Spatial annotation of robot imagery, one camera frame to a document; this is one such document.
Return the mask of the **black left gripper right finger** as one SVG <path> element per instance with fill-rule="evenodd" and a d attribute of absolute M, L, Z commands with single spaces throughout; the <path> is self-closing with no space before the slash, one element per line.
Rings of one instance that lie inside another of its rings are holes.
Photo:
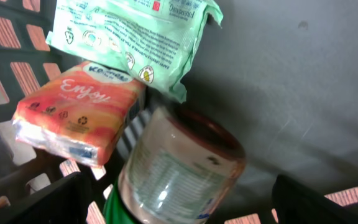
<path fill-rule="evenodd" d="M 358 224 L 358 215 L 285 175 L 277 176 L 272 202 L 279 224 Z"/>

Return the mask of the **green wet wipes pack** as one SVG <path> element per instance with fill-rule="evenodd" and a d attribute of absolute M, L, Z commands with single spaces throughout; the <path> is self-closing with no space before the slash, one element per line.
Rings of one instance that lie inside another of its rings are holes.
<path fill-rule="evenodd" d="M 48 45 L 130 76 L 183 103 L 213 0 L 58 0 Z"/>

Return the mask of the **orange Kleenex tissue pack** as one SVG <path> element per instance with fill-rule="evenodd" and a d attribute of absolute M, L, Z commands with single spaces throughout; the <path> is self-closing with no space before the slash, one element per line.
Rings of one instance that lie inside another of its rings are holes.
<path fill-rule="evenodd" d="M 87 166 L 105 165 L 124 128 L 144 109 L 146 86 L 85 61 L 17 105 L 16 140 Z"/>

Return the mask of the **jar with dark red lid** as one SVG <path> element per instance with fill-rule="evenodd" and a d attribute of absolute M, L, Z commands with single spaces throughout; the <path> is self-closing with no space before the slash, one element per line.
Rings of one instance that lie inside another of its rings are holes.
<path fill-rule="evenodd" d="M 106 223 L 206 223 L 244 171 L 239 141 L 185 108 L 157 108 L 114 183 Z"/>

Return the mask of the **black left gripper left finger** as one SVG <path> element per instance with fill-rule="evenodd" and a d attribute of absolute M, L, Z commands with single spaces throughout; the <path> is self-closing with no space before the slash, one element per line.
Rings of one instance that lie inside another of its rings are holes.
<path fill-rule="evenodd" d="M 91 181 L 74 172 L 0 210 L 0 223 L 86 223 L 92 202 Z"/>

